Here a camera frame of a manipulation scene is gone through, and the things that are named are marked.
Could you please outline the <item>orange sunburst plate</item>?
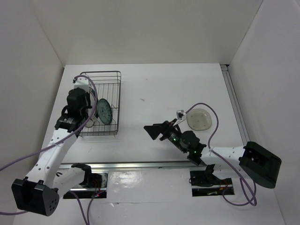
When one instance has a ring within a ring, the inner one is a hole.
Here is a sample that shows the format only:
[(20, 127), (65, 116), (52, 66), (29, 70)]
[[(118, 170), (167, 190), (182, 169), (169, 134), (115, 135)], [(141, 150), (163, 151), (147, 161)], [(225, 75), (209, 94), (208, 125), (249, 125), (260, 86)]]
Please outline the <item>orange sunburst plate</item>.
[(93, 126), (95, 125), (96, 121), (97, 121), (97, 118), (96, 118), (95, 116), (92, 116), (92, 117), (87, 121), (87, 123), (85, 124), (85, 127), (86, 127), (86, 128), (91, 128), (91, 127), (93, 127)]

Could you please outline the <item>blue floral small plate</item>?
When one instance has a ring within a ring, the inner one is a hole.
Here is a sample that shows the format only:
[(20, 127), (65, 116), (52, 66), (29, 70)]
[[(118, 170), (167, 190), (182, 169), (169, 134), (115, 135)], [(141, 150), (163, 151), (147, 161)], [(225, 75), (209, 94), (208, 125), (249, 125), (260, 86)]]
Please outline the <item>blue floral small plate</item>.
[(98, 117), (104, 125), (110, 125), (113, 120), (113, 110), (109, 102), (101, 98), (98, 100), (97, 104)]

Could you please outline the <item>green red rimmed plate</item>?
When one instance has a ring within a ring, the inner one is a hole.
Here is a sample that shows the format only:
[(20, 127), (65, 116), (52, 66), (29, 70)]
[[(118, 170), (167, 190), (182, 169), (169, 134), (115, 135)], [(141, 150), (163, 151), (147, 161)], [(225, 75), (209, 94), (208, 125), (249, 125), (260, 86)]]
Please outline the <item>green red rimmed plate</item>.
[[(96, 104), (98, 104), (98, 100), (96, 99), (95, 91), (94, 91), (94, 89), (92, 87), (90, 87), (90, 95), (93, 97), (94, 102), (96, 102)], [(94, 117), (98, 118), (98, 111), (97, 111), (97, 109), (94, 112)]]

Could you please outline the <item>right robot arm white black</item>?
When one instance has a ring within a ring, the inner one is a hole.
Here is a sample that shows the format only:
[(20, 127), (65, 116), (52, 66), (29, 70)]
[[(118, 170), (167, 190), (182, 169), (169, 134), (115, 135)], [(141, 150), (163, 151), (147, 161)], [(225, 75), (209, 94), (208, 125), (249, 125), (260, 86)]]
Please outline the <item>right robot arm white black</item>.
[(144, 126), (152, 140), (170, 141), (194, 165), (206, 165), (205, 180), (214, 184), (228, 178), (252, 179), (257, 185), (276, 186), (282, 160), (255, 142), (239, 147), (209, 148), (191, 130), (180, 132), (174, 121)]

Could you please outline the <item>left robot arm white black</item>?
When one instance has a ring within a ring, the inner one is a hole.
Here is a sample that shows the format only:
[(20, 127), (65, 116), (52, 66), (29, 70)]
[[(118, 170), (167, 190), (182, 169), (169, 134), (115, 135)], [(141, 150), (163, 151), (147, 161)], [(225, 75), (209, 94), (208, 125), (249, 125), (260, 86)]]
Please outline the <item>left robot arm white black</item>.
[(11, 188), (19, 210), (50, 216), (59, 200), (76, 185), (89, 187), (94, 175), (91, 167), (75, 163), (60, 176), (56, 173), (70, 147), (89, 120), (90, 94), (84, 89), (69, 91), (67, 105), (56, 122), (51, 142), (36, 165), (23, 179), (15, 179)]

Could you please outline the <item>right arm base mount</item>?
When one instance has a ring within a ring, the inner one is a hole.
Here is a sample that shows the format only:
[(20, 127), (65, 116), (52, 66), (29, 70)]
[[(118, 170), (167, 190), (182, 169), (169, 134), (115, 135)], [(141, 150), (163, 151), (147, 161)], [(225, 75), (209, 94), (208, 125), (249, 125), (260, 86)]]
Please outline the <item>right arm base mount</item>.
[(220, 180), (215, 176), (208, 176), (205, 171), (190, 171), (189, 183), (192, 186), (192, 196), (234, 195), (232, 179)]

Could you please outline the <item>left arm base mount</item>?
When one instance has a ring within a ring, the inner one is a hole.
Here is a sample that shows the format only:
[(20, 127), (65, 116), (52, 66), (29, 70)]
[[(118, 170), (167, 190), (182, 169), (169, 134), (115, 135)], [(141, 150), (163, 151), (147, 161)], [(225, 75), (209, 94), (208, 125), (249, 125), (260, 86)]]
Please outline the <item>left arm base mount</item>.
[(107, 197), (108, 173), (92, 173), (88, 185), (76, 185), (70, 191), (74, 192), (79, 199), (105, 199)]

